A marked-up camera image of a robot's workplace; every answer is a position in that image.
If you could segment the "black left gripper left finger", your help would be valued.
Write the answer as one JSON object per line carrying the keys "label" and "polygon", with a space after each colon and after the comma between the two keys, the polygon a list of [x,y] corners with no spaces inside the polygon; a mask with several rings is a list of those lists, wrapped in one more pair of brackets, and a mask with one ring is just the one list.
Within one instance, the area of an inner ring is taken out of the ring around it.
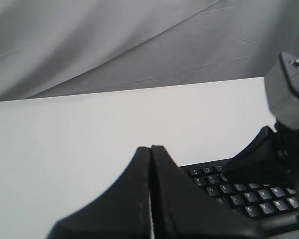
{"label": "black left gripper left finger", "polygon": [[49,239],[149,239],[151,153],[137,148],[120,177],[96,200],[56,222]]}

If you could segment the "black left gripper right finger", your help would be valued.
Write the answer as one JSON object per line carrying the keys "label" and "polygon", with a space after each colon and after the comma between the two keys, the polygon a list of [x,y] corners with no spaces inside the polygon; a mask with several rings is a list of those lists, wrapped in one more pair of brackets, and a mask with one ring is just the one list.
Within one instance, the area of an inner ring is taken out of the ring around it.
{"label": "black left gripper right finger", "polygon": [[163,146],[152,146],[150,200],[156,239],[260,239],[256,221],[220,205],[182,172]]}

